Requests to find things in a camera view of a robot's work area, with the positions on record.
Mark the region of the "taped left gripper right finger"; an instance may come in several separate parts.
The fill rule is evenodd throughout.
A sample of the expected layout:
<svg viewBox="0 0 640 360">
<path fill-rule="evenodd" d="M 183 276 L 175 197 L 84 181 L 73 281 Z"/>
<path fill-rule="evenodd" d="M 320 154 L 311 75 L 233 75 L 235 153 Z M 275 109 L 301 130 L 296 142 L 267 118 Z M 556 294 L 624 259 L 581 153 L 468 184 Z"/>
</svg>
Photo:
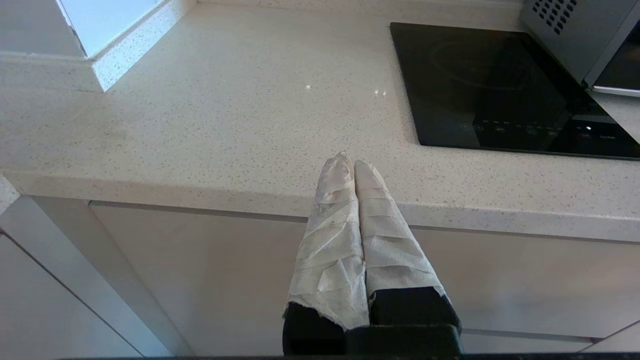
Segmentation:
<svg viewBox="0 0 640 360">
<path fill-rule="evenodd" d="M 354 170 L 372 324 L 460 326 L 444 286 L 382 175 L 365 161 L 356 161 Z"/>
</svg>

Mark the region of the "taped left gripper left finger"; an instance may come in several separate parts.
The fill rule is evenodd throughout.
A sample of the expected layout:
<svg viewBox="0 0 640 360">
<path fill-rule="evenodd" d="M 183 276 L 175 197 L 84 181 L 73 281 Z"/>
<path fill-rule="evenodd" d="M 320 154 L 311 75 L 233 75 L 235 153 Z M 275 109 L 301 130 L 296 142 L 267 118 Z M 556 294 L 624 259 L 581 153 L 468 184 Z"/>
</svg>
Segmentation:
<svg viewBox="0 0 640 360">
<path fill-rule="evenodd" d="M 286 356 L 345 353 L 349 331 L 370 325 L 354 165 L 339 152 L 318 177 L 283 314 Z"/>
</svg>

